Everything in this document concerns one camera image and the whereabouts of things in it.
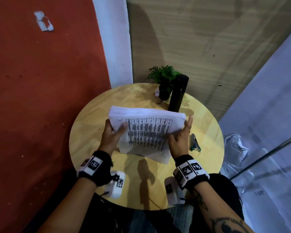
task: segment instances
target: white wall trim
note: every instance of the white wall trim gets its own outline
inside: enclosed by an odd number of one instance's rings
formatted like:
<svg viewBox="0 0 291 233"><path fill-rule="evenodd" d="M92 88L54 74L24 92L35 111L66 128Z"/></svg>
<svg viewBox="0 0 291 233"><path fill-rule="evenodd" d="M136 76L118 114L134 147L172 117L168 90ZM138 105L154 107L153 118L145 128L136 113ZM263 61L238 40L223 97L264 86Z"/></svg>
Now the white wall trim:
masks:
<svg viewBox="0 0 291 233"><path fill-rule="evenodd" d="M93 0L112 88L133 83L126 0Z"/></svg>

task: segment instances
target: orange-red wall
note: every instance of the orange-red wall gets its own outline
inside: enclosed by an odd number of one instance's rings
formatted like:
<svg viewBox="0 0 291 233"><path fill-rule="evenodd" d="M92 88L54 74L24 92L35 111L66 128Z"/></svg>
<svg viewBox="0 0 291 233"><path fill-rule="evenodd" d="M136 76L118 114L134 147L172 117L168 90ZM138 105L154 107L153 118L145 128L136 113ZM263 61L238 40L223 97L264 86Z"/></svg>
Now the orange-red wall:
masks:
<svg viewBox="0 0 291 233"><path fill-rule="evenodd" d="M52 195L75 117L108 89L92 0L0 0L0 232L20 232Z"/></svg>

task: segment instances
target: paper sheet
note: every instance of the paper sheet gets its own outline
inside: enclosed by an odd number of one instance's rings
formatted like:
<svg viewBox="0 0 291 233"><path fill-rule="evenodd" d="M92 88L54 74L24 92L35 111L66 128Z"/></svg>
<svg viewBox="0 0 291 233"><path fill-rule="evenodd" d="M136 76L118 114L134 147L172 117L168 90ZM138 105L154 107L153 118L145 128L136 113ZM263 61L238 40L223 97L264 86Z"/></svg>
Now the paper sheet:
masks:
<svg viewBox="0 0 291 233"><path fill-rule="evenodd" d="M119 140L121 153L136 154L167 164L171 155L167 135L182 129L186 115L158 109L112 106L109 119L115 131L123 123L127 132Z"/></svg>

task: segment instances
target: wrist strap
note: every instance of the wrist strap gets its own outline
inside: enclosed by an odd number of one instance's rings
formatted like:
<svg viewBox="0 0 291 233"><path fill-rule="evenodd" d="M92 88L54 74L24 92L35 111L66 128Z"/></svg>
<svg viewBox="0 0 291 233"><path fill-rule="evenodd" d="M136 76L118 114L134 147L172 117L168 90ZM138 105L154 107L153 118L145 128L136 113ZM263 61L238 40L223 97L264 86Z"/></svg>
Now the wrist strap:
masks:
<svg viewBox="0 0 291 233"><path fill-rule="evenodd" d="M108 153L97 150L89 160L85 160L81 165L78 178L85 177L92 180L96 186L108 184L111 180L110 170L112 160Z"/></svg>
<svg viewBox="0 0 291 233"><path fill-rule="evenodd" d="M192 190L195 185L202 181L209 181L209 174L190 155L182 155L176 160L176 169L173 175L181 190Z"/></svg>

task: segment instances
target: black tumbler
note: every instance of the black tumbler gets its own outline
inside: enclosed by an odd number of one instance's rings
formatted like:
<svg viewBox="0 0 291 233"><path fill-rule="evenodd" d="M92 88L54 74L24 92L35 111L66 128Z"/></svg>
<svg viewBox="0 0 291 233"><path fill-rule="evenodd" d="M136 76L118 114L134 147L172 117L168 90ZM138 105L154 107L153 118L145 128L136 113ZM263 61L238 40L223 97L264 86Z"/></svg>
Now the black tumbler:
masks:
<svg viewBox="0 0 291 233"><path fill-rule="evenodd" d="M168 107L169 111L179 112L188 81L189 77L186 75L179 74L176 76Z"/></svg>

